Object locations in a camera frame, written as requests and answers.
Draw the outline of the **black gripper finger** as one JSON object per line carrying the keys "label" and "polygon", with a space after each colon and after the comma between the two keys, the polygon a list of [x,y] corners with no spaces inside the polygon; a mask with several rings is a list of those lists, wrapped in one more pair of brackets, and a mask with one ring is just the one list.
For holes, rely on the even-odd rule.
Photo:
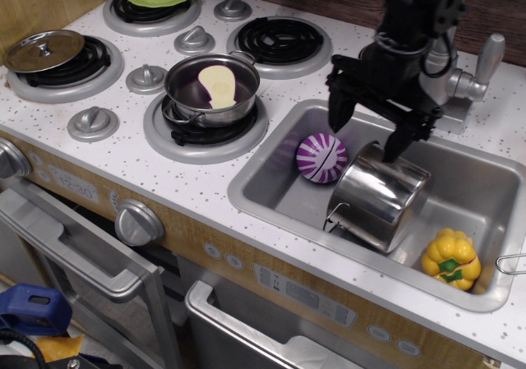
{"label": "black gripper finger", "polygon": [[329,125],[334,133],[340,131],[351,119],[354,112],[352,95],[337,85],[330,87]]}
{"label": "black gripper finger", "polygon": [[409,120],[396,124],[393,133],[387,139],[384,148],[383,162],[391,164],[416,140],[418,128]]}

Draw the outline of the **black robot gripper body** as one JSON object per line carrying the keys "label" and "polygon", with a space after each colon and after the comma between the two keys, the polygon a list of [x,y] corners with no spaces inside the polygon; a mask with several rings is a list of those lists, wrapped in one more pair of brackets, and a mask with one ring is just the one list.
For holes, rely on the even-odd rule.
{"label": "black robot gripper body", "polygon": [[356,58],[335,54],[326,84],[348,91],[357,104],[396,124],[411,121],[420,140],[430,137],[441,109],[419,84],[423,61],[432,45],[426,37],[401,44],[386,32]]}

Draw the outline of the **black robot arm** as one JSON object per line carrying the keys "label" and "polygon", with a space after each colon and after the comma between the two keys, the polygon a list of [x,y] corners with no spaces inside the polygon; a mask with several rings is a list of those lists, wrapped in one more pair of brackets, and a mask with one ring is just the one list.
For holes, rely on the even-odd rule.
{"label": "black robot arm", "polygon": [[328,123],[338,132],[357,104],[393,122],[383,156],[392,163],[414,141],[428,139],[443,115],[437,90],[453,67],[450,33],[464,0],[385,0],[384,9],[358,58],[331,58]]}

